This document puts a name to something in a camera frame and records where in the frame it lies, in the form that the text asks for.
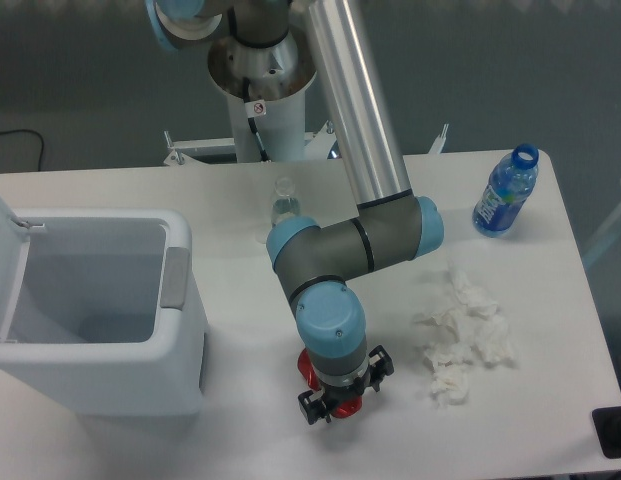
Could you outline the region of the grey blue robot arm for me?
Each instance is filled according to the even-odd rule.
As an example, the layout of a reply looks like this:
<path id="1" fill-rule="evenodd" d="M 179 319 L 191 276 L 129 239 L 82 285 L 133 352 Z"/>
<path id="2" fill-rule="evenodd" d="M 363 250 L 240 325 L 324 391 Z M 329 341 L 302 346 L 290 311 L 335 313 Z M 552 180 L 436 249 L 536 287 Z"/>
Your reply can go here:
<path id="1" fill-rule="evenodd" d="M 164 48 L 208 44 L 207 69 L 226 97 L 239 159 L 302 155 L 303 97 L 318 83 L 336 130 L 352 217 L 319 225 L 293 216 L 266 247 L 304 350 L 309 423 L 355 411 L 394 371 L 366 339 L 363 306 L 349 281 L 436 250 L 443 222 L 415 195 L 397 144 L 356 1 L 150 1 Z"/>

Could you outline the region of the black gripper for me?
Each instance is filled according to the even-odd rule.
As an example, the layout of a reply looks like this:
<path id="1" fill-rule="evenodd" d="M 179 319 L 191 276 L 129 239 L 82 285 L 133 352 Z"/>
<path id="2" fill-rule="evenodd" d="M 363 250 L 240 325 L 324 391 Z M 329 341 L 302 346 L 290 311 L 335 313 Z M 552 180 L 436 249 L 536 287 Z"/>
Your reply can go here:
<path id="1" fill-rule="evenodd" d="M 309 425 L 324 420 L 332 421 L 332 413 L 358 413 L 362 408 L 362 396 L 370 387 L 375 392 L 387 376 L 394 373 L 393 360 L 382 345 L 373 348 L 369 355 L 369 366 L 344 375 L 328 375 L 317 371 L 321 391 L 307 390 L 298 397 L 301 413 Z"/>

